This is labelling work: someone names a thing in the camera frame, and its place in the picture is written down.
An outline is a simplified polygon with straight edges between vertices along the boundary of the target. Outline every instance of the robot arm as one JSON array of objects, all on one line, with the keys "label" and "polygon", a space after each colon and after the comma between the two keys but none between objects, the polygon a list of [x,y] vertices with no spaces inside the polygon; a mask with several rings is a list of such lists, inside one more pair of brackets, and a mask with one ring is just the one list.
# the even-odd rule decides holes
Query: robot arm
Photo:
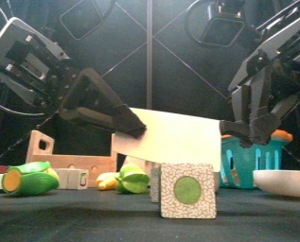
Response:
[{"label": "robot arm", "polygon": [[[300,0],[256,29],[242,18],[243,1],[215,0],[206,10],[209,21],[202,34],[195,37],[189,19],[203,2],[197,0],[187,9],[190,39],[206,47],[227,47],[237,40],[253,50],[227,88],[235,122],[219,121],[219,132],[237,136],[243,147],[266,145],[272,132],[300,103]],[[242,34],[243,28],[252,28],[249,34]]]},{"label": "robot arm", "polygon": [[138,116],[92,69],[79,69],[60,47],[12,18],[0,31],[0,80],[42,113],[78,125],[120,131],[146,129]]}]

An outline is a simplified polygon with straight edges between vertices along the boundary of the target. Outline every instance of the white bowl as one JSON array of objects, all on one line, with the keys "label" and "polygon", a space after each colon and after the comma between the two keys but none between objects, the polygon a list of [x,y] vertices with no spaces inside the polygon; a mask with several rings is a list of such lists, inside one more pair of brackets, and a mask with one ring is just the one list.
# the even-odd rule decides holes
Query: white bowl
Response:
[{"label": "white bowl", "polygon": [[300,170],[254,170],[253,178],[265,192],[300,198]]}]

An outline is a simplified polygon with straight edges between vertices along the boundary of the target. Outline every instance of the yellow fruit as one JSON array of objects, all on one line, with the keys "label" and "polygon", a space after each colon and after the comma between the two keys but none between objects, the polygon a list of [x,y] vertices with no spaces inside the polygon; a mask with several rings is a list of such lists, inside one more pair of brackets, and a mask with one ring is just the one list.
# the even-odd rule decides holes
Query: yellow fruit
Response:
[{"label": "yellow fruit", "polygon": [[104,181],[106,178],[115,177],[118,173],[116,172],[104,172],[99,175],[99,177],[95,180],[95,186],[99,187],[99,183]]},{"label": "yellow fruit", "polygon": [[107,177],[100,183],[99,183],[99,190],[112,190],[115,189],[118,181],[115,180],[114,176]]}]

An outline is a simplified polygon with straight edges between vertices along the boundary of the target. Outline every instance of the metal pole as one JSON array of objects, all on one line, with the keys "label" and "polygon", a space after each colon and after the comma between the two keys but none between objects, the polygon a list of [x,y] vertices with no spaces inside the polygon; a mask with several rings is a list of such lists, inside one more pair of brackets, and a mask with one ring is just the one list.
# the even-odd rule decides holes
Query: metal pole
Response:
[{"label": "metal pole", "polygon": [[153,87],[153,1],[147,0],[147,90],[146,90],[146,108],[151,109],[151,87]]}]

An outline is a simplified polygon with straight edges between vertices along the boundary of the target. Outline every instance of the green circle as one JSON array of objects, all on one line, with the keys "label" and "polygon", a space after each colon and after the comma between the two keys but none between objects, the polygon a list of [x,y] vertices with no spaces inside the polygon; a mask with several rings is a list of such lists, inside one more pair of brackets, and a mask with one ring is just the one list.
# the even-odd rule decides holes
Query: green circle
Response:
[{"label": "green circle", "polygon": [[181,177],[174,183],[174,197],[183,204],[194,204],[201,197],[201,185],[193,177]]}]

